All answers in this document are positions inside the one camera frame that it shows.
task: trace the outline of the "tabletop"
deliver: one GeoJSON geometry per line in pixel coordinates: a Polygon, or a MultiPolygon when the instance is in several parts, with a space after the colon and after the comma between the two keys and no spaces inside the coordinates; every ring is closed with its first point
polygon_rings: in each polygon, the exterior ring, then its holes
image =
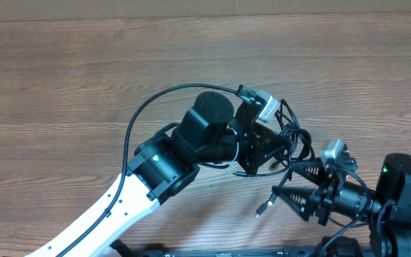
{"type": "MultiPolygon", "coordinates": [[[[411,13],[0,23],[0,256],[36,250],[97,201],[121,170],[134,111],[184,83],[243,84],[286,99],[313,148],[341,138],[370,188],[388,153],[411,154],[411,13]]],[[[130,157],[201,91],[149,105],[130,157]]],[[[281,200],[255,218],[281,176],[239,170],[202,168],[121,239],[134,249],[279,248],[340,229],[305,222],[281,200]]],[[[296,175],[288,184],[312,186],[296,175]]],[[[369,240],[367,228],[345,235],[369,240]]]]}

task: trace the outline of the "wood grain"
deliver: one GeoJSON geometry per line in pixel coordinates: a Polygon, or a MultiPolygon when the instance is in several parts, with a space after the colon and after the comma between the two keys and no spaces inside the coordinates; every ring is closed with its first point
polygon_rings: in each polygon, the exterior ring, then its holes
{"type": "MultiPolygon", "coordinates": [[[[94,203],[121,170],[133,112],[190,82],[287,99],[315,150],[343,138],[371,188],[386,154],[411,154],[411,14],[0,23],[0,256],[37,249],[94,203]]],[[[131,151],[181,120],[198,92],[148,106],[131,151]]],[[[306,223],[281,201],[254,218],[280,177],[238,178],[237,170],[203,168],[123,240],[131,248],[271,248],[314,244],[339,229],[306,223]]],[[[299,176],[290,184],[309,186],[299,176]]],[[[366,228],[346,235],[368,242],[366,228]]]]}

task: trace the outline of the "coiled black cable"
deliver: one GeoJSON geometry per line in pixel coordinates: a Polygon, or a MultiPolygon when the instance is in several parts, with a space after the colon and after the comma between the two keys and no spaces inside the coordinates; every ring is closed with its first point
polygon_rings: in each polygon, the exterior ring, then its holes
{"type": "Polygon", "coordinates": [[[128,148],[129,148],[129,136],[131,134],[131,129],[133,128],[134,122],[136,121],[137,116],[142,112],[142,110],[153,100],[157,99],[158,97],[167,94],[169,92],[178,90],[178,89],[186,89],[186,88],[207,88],[207,89],[216,89],[216,90],[221,90],[221,91],[226,91],[232,94],[235,94],[234,89],[229,89],[226,87],[222,86],[214,86],[214,85],[209,85],[209,84],[183,84],[179,86],[173,86],[170,87],[169,89],[165,89],[149,99],[145,101],[135,112],[133,115],[133,118],[129,121],[128,128],[126,129],[126,135],[125,135],[125,142],[124,142],[124,147],[123,147],[123,165],[122,165],[122,170],[121,170],[121,179],[120,183],[118,185],[117,192],[115,193],[115,196],[113,197],[111,203],[108,205],[108,207],[104,210],[104,212],[99,216],[99,218],[85,231],[83,232],[74,242],[72,242],[68,247],[66,247],[62,252],[60,252],[57,257],[64,256],[67,254],[72,248],[74,248],[78,243],[80,243],[90,232],[92,232],[95,227],[100,224],[100,222],[108,216],[108,214],[111,212],[111,209],[115,205],[115,203],[118,200],[118,197],[120,197],[121,190],[123,189],[123,184],[125,183],[125,177],[126,177],[126,169],[128,168],[128,148]]]}

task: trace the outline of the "wooden table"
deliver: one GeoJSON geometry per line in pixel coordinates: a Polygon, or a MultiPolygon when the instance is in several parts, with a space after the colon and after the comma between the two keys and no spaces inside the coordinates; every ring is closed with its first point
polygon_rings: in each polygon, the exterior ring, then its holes
{"type": "MultiPolygon", "coordinates": [[[[94,203],[121,170],[133,112],[184,83],[245,84],[287,99],[314,149],[342,138],[370,188],[386,154],[411,154],[411,14],[0,23],[0,256],[32,252],[94,203]]],[[[131,153],[180,121],[198,92],[147,107],[131,153]]],[[[274,248],[339,230],[304,222],[282,201],[255,218],[280,176],[238,178],[237,170],[202,168],[122,239],[131,248],[274,248]]],[[[289,184],[310,186],[299,176],[289,184]]],[[[368,234],[345,235],[367,243],[368,234]]]]}

